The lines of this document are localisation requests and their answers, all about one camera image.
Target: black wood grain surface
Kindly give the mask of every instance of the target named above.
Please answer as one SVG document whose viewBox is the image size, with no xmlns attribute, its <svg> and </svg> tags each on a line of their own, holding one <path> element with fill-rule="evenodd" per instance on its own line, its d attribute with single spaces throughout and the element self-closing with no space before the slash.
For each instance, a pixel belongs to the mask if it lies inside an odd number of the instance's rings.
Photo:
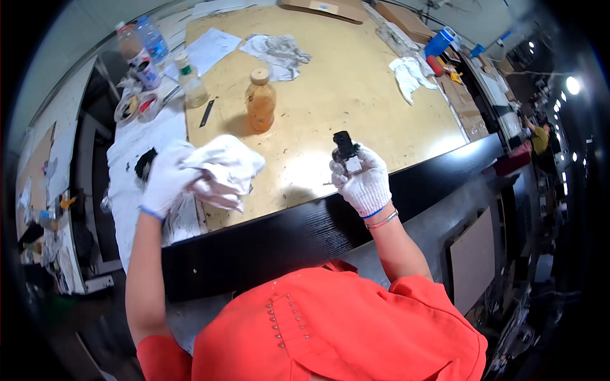
<svg viewBox="0 0 610 381">
<path fill-rule="evenodd" d="M 392 173 L 390 190 L 400 220 L 447 197 L 503 153 L 492 134 Z M 356 211 L 341 195 L 331 194 L 163 248 L 165 293 L 170 302 L 180 302 L 243 292 L 371 239 Z"/>
</svg>

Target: hand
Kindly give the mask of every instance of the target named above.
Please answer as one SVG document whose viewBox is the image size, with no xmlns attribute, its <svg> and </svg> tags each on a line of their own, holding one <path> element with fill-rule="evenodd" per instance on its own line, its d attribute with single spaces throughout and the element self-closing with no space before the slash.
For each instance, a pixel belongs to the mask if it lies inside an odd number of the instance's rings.
<svg viewBox="0 0 610 381">
<path fill-rule="evenodd" d="M 356 155 L 362 171 L 348 174 L 341 163 L 333 160 L 329 164 L 331 181 L 360 217 L 370 218 L 379 213 L 392 198 L 387 166 L 378 154 L 362 144 Z"/>
<path fill-rule="evenodd" d="M 141 211 L 161 221 L 167 217 L 184 189 L 201 175 L 198 169 L 179 166 L 193 151 L 195 148 L 186 141 L 174 141 L 154 158 L 142 195 Z"/>
</svg>

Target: bracelet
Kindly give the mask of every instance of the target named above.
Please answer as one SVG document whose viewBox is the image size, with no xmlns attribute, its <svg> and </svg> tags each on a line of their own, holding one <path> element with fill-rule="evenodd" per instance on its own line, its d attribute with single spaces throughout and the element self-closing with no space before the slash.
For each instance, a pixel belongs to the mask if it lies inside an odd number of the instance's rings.
<svg viewBox="0 0 610 381">
<path fill-rule="evenodd" d="M 364 224 L 364 226 L 366 226 L 368 230 L 377 229 L 378 227 L 383 226 L 383 225 L 387 224 L 388 222 L 390 222 L 396 216 L 398 216 L 398 210 L 394 209 L 394 212 L 391 215 L 389 215 L 386 219 L 384 219 L 383 221 L 380 221 L 380 222 L 378 222 L 376 224 L 372 224 L 372 225 Z"/>
</svg>

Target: yellow shirt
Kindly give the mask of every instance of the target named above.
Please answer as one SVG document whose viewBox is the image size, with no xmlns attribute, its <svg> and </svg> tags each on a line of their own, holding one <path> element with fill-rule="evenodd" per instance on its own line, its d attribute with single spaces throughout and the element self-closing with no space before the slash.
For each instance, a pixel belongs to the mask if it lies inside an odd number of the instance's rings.
<svg viewBox="0 0 610 381">
<path fill-rule="evenodd" d="M 548 146 L 548 135 L 542 127 L 536 126 L 531 135 L 532 148 L 537 155 L 540 155 Z"/>
</svg>

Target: orange shirt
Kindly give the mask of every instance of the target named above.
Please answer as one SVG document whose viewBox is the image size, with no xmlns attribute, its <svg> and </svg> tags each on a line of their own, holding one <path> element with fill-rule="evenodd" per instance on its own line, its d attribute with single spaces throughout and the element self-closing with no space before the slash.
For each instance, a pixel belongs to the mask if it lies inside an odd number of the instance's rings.
<svg viewBox="0 0 610 381">
<path fill-rule="evenodd" d="M 487 341 L 443 285 L 402 277 L 390 290 L 355 272 L 306 268 L 231 301 L 195 339 L 149 336 L 147 380 L 479 380 Z"/>
</svg>

